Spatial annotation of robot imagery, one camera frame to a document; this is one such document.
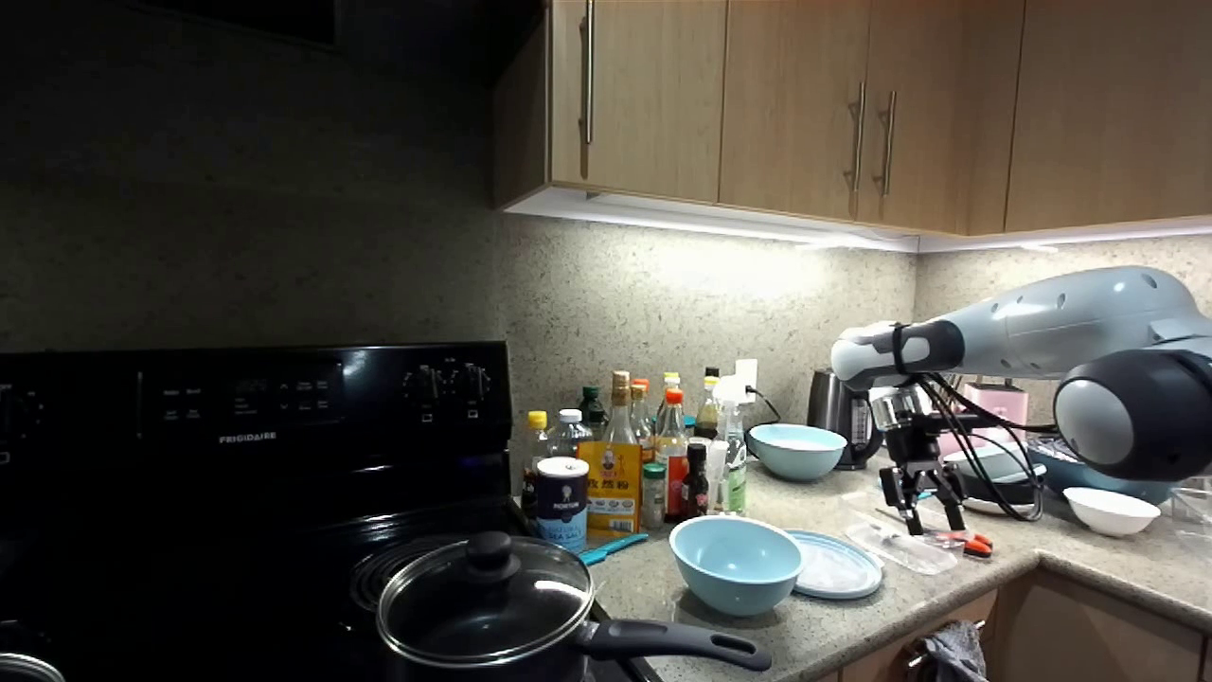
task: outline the kitchen counter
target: kitchen counter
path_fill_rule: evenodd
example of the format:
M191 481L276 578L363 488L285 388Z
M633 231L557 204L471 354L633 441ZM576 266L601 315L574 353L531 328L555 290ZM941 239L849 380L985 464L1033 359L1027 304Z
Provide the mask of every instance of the kitchen counter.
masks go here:
M832 536L849 536L845 525L859 521L865 516L885 517L903 531L899 517L878 516L884 495L875 471L878 459L872 459L869 471L836 471L826 481L791 486L763 474L763 464L752 462L748 516L768 517L784 531L817 531ZM994 556L957 556L955 569L936 574L885 560L884 585L859 603L791 596L773 615L752 620L711 615L685 589L663 534L595 569L600 603L610 618L721 628L759 639L773 655L764 674L691 655L653 655L647 661L656 674L672 682L817 678L1033 569L1074 574L1178 625L1212 632L1212 541L1209 534L1183 534L1183 521L1166 516L1138 536L1090 534L1060 511L1039 511L1031 521L968 511L968 521L970 531L994 536Z

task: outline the oven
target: oven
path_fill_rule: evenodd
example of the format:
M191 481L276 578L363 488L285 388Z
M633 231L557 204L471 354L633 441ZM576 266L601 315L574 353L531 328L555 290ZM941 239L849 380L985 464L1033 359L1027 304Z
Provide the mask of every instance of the oven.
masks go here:
M387 574L526 531L508 436L500 340L0 354L0 650L67 682L399 678Z

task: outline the cooking pot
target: cooking pot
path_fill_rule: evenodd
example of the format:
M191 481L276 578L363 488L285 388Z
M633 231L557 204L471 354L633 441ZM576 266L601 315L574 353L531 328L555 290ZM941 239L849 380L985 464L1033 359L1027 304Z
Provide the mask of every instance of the cooking pot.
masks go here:
M836 464L859 471L884 448L884 433L872 419L869 393L849 388L849 383L836 380L832 372L810 373L808 423L845 436L845 452Z
M595 574L576 553L489 531L399 569L379 589L375 628L404 678L585 678L589 655L768 666L752 639L663 620L590 620L590 607Z

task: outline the light blue bowl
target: light blue bowl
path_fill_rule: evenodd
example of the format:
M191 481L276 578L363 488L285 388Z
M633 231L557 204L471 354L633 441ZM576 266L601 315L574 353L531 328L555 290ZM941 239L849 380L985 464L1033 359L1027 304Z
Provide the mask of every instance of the light blue bowl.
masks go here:
M731 618L768 615L803 573L791 534L744 516L685 517L675 525L672 548L685 585Z
M759 423L752 441L763 471L787 481L822 481L845 452L845 436L814 423Z

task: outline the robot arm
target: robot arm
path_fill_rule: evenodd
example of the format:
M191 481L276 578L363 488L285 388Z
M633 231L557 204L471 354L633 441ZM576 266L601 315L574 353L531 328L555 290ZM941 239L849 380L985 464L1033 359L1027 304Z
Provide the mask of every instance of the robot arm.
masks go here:
M1058 428L1095 471L1190 476L1212 462L1212 320L1158 270L1087 270L927 320L845 328L829 364L851 388L945 372L1060 380Z

